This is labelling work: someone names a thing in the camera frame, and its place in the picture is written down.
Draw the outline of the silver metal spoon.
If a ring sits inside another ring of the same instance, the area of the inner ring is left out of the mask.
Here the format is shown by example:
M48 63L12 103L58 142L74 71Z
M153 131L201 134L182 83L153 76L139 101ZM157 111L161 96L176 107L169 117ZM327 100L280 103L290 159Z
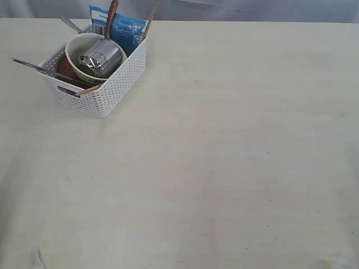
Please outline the silver metal spoon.
M61 20L67 25L69 26L70 28L72 28L73 30L75 30L78 34L81 34L83 33L83 31L78 27L76 26L70 19L64 17L64 16L61 16Z

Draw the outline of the brown plate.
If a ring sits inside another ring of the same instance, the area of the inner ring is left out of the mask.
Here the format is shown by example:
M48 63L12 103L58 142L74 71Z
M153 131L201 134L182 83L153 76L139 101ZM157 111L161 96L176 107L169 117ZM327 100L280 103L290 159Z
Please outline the brown plate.
M67 57L66 57L65 54L63 54L59 58L59 61L57 63L57 67L56 67L56 72L71 78L69 80L67 78L58 77L59 79L62 79L62 80L64 80L65 82L67 82L69 84L72 84L72 85L75 85L77 87L80 87L81 90L86 90L86 89L92 87L92 85L86 84L84 81L82 81L82 80L80 80L78 78L78 76L73 71L69 61L67 60Z

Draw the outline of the silver metal knife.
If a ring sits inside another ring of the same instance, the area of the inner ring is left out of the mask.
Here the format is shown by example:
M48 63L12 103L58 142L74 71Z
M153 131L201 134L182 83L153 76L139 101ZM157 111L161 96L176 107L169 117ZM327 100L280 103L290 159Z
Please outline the silver metal knife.
M25 61L22 61L20 59L16 59L16 58L11 58L11 61L13 62L16 62L16 63L19 63L19 64L22 64L24 66L28 66L28 67L31 67L37 71L41 71L41 72L45 72L46 74L50 74L50 75L54 75L56 78L61 78L64 82L68 82L68 83L73 83L74 85L84 85L86 87L92 87L92 84L89 84L87 82L84 82L84 81L80 81L80 80L77 80L77 79L74 79L74 78L71 78L70 76L66 76L64 74L61 74L61 73L58 73L56 71L52 71L52 70L49 70L49 69L46 69L46 68L43 68L41 66L37 66L35 64L32 64L32 63L29 63L29 62L25 62Z

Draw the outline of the blue snack packet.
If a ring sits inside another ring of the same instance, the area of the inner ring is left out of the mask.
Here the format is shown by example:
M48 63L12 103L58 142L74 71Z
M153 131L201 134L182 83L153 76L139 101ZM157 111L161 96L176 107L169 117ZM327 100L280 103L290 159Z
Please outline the blue snack packet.
M89 6L92 32L104 35L109 10ZM140 36L146 21L138 18L115 14L110 30L110 39L115 41L129 56L140 44Z

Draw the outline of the wooden chopstick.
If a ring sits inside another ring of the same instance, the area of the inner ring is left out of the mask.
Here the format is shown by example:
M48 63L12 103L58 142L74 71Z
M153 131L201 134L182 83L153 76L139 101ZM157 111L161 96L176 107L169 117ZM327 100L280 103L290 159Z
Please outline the wooden chopstick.
M86 90L82 90L82 91L80 91L80 92L76 92L76 93L75 93L75 96L81 96L81 95L83 95L83 94L87 94L87 93L89 93L89 92L95 91L95 90L97 90L98 88L100 88L101 86L102 86L102 84L99 84L99 85L90 87L90 88L88 88L88 89L86 89Z
M154 16L155 16L155 13L156 13L156 10L157 10L157 6L158 6L159 2L160 2L160 0L155 0L155 2L154 2L153 9L152 9L152 11L151 11L150 17L149 17L148 22L147 22L147 24L146 24L145 31L144 31L143 36L142 36L142 39L143 39L143 40L144 40L144 39L147 37L147 35L148 35L149 28L150 28L150 25L151 25L151 23L152 23L152 21L153 21L153 19L154 19Z

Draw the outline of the white perforated plastic basket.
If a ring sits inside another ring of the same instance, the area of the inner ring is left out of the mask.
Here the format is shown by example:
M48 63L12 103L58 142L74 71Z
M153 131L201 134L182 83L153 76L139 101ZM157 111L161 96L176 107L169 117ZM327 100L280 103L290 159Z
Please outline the white perforated plastic basket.
M72 43L75 42L75 49L71 49L64 44L50 57L41 62L39 66L50 71L56 71L58 62L65 56L65 53L70 56L70 54L74 54L76 50L79 51L79 46L84 42L93 43L101 37L103 36L90 32L78 34L68 40ZM72 95L69 92L77 93L84 91L83 88L57 79L54 77L55 75L51 75L46 71L37 72L43 76L46 84L50 90L52 90L56 102L93 117L104 118L121 101L125 94L133 88L136 81L145 71L146 39L140 43L128 58L125 56L126 54L123 56L124 63L122 63L108 79L104 80L101 87L80 96Z

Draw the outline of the red-brown wooden spoon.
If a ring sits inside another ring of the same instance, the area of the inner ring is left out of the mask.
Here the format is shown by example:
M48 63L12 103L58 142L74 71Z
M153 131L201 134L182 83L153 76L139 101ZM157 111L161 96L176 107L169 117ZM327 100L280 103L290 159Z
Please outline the red-brown wooden spoon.
M105 39L110 38L110 31L111 31L111 27L112 27L114 17L116 16L116 10L117 10L118 4L119 4L118 0L112 0L112 2L111 2L109 12L108 12L108 16L107 16L107 23L106 23L106 27L105 27L105 32L104 32L104 38Z

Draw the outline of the cream ceramic bowl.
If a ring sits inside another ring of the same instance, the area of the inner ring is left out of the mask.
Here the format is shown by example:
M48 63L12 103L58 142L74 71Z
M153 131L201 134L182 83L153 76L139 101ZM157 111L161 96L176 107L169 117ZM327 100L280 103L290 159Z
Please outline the cream ceramic bowl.
M79 56L89 50L98 40L105 39L104 36L95 33L82 33L70 39L65 46L65 54L69 61L73 71L81 80L88 82L89 84L96 85L104 83L108 78L96 78L89 76L79 70ZM127 55L125 51L120 47L123 54L122 64L126 61Z

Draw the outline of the shiny steel cup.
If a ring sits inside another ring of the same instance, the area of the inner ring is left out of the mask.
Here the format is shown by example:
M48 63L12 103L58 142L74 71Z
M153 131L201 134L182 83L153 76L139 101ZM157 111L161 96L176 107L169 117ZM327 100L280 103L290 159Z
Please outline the shiny steel cup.
M79 56L78 68L96 78L108 78L121 64L123 54L112 40L98 40L89 50Z

